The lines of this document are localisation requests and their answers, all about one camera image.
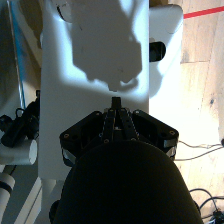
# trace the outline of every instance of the wooden surface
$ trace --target wooden surface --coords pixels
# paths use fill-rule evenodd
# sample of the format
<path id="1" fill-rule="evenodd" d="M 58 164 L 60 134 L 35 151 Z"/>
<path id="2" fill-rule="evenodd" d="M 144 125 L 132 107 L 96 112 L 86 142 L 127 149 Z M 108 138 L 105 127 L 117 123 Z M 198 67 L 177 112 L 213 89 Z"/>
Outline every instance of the wooden surface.
<path id="1" fill-rule="evenodd" d="M 178 4 L 184 14 L 220 7 L 223 0 L 169 0 Z M 224 137 L 224 12 L 184 20 L 180 74 L 180 116 L 177 129 L 180 140 L 191 145 L 217 144 Z M 190 158 L 207 149 L 178 145 L 176 158 Z M 185 162 L 176 162 L 190 189 L 205 188 L 213 196 L 224 196 L 224 150 Z M 209 196 L 192 193 L 200 205 Z M 217 206 L 224 211 L 224 201 Z M 214 211 L 212 202 L 202 215 Z"/>

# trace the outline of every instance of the cable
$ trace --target cable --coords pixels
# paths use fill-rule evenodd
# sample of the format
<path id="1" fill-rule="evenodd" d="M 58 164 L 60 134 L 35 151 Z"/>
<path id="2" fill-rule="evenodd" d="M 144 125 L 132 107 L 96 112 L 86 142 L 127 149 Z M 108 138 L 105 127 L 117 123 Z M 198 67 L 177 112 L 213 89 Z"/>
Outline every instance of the cable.
<path id="1" fill-rule="evenodd" d="M 221 146 L 222 144 L 215 144 L 215 145 L 207 145 L 205 146 L 205 144 L 201 144 L 201 145 L 196 145 L 196 146 L 192 146 L 192 145 L 188 145 L 187 143 L 183 142 L 183 141 L 179 141 L 179 143 L 182 143 L 190 148 L 204 148 L 204 149 L 210 149 L 212 147 L 215 147 L 215 146 Z"/>
<path id="2" fill-rule="evenodd" d="M 206 192 L 206 193 L 210 196 L 210 198 L 213 198 L 212 195 L 211 195 L 211 193 L 210 193 L 209 191 L 203 189 L 203 188 L 195 188 L 195 189 L 190 190 L 189 192 L 193 192 L 193 191 L 204 191 L 204 192 Z M 213 203 L 214 203 L 214 205 L 215 205 L 215 209 L 216 209 L 216 211 L 218 211 L 218 208 L 217 208 L 217 206 L 216 206 L 215 200 L 212 199 L 212 201 L 213 201 Z"/>
<path id="3" fill-rule="evenodd" d="M 211 153 L 211 152 L 214 152 L 214 151 L 216 151 L 216 150 L 219 150 L 219 149 L 224 149 L 224 147 L 219 147 L 219 148 L 217 148 L 217 149 L 213 149 L 213 150 L 211 150 L 211 151 L 208 151 L 208 152 L 203 153 L 203 154 L 201 154 L 201 155 L 199 155 L 199 156 L 196 156 L 196 157 L 187 158 L 187 159 L 175 159 L 175 161 L 187 161 L 187 160 L 197 159 L 197 158 L 199 158 L 199 157 L 202 157 L 202 156 L 204 156 L 204 155 L 207 155 L 207 154 L 209 154 L 209 153 Z"/>
<path id="4" fill-rule="evenodd" d="M 17 167 L 17 165 L 15 165 L 15 166 L 13 167 L 13 169 L 12 169 L 12 171 L 10 172 L 10 174 L 9 174 L 9 175 L 11 175 L 11 176 L 12 176 L 12 174 L 14 173 L 14 171 L 15 171 L 16 167 Z"/>
<path id="5" fill-rule="evenodd" d="M 211 201 L 211 200 L 215 200 L 215 199 L 217 199 L 217 200 L 224 200 L 224 196 L 216 196 L 216 197 L 212 197 L 212 198 L 209 198 L 209 199 L 205 200 L 205 201 L 201 204 L 200 209 L 202 209 L 202 207 L 203 207 L 206 203 L 208 203 L 208 202 Z"/>
<path id="6" fill-rule="evenodd" d="M 198 212 L 199 212 L 199 213 L 200 213 L 200 215 L 201 215 L 201 210 L 200 210 L 200 208 L 199 208 L 199 206 L 198 206 L 197 202 L 196 202 L 196 201 L 194 201 L 194 204 L 195 204 L 195 206 L 196 206 L 196 208 L 197 208 Z"/>
<path id="7" fill-rule="evenodd" d="M 35 140 L 37 140 L 39 138 L 39 133 L 37 134 L 37 137 L 35 138 Z"/>

